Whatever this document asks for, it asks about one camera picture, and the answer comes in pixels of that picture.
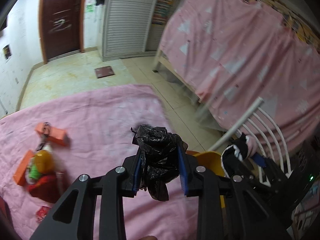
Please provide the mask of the yellow toy cup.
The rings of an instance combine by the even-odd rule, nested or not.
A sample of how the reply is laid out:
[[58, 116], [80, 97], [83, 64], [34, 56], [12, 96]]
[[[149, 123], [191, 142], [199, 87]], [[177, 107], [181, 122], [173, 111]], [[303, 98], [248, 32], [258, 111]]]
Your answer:
[[36, 152], [34, 164], [41, 174], [52, 173], [55, 170], [53, 156], [47, 150], [40, 150]]

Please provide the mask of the dark brown wooden door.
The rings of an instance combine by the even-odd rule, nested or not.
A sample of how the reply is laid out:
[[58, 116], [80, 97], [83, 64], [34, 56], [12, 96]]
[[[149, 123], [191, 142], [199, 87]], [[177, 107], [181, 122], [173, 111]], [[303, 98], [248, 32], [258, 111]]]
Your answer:
[[39, 36], [43, 62], [84, 52], [85, 0], [40, 0]]

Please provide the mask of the wall socket box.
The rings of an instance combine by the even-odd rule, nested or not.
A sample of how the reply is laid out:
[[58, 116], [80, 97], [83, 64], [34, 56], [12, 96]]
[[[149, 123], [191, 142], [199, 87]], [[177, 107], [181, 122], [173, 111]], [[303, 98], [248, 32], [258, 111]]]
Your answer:
[[9, 45], [6, 45], [6, 46], [3, 48], [3, 54], [4, 54], [4, 57], [5, 57], [6, 60], [8, 60], [9, 58], [11, 58], [12, 54], [11, 54]]

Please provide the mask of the white metal chair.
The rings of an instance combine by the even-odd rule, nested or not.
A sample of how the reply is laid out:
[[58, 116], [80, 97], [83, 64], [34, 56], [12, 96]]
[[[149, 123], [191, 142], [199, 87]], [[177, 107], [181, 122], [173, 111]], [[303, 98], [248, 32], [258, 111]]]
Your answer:
[[265, 157], [271, 157], [274, 162], [280, 165], [285, 175], [290, 176], [292, 170], [286, 140], [273, 118], [263, 110], [263, 104], [263, 98], [258, 97], [240, 119], [232, 124], [230, 129], [208, 150], [215, 151], [232, 136], [239, 137], [242, 133], [246, 133], [254, 138], [259, 153]]

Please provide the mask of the colourful wardrobe poster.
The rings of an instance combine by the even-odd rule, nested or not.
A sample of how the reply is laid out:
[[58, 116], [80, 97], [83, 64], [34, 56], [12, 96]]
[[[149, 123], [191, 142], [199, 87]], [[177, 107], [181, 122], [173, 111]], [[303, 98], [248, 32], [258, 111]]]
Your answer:
[[157, 0], [151, 24], [165, 25], [174, 0]]

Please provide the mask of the pink bed sheet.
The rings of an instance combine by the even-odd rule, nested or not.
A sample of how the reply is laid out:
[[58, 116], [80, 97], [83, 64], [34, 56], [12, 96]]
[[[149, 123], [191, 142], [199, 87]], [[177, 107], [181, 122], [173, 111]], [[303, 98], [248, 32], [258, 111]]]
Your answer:
[[[65, 96], [12, 113], [1, 120], [1, 197], [7, 202], [16, 232], [29, 239], [38, 227], [36, 211], [44, 202], [18, 186], [13, 175], [22, 158], [39, 143], [35, 127], [48, 122], [64, 129], [67, 147], [53, 152], [67, 170], [70, 181], [81, 174], [105, 175], [134, 155], [132, 129], [140, 124], [169, 128], [161, 100], [147, 85], [123, 85]], [[195, 239], [197, 198], [187, 198], [179, 179], [168, 185], [169, 200], [159, 202], [148, 192], [124, 198], [128, 239]]]

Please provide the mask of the white louvered wardrobe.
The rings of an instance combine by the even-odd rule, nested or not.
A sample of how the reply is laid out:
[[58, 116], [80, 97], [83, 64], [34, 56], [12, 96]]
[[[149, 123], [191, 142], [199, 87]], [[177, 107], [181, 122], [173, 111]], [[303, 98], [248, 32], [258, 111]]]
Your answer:
[[104, 61], [155, 55], [164, 27], [155, 23], [160, 0], [105, 0], [99, 52]]

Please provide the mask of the black plastic trash bag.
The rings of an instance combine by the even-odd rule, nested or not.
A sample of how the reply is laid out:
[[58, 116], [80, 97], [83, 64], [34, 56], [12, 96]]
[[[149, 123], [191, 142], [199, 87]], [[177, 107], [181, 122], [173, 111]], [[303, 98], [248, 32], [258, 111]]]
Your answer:
[[141, 124], [131, 132], [132, 143], [140, 150], [139, 188], [148, 191], [154, 200], [168, 201], [167, 183], [179, 176], [179, 153], [185, 153], [188, 144], [165, 127]]

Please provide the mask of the orange rectangular box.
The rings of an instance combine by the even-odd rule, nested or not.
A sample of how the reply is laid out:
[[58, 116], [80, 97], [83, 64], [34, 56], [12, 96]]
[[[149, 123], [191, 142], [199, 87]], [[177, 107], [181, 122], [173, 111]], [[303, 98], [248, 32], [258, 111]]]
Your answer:
[[53, 142], [60, 146], [68, 146], [69, 138], [64, 129], [53, 127], [48, 122], [38, 123], [35, 127], [35, 132], [44, 142]]

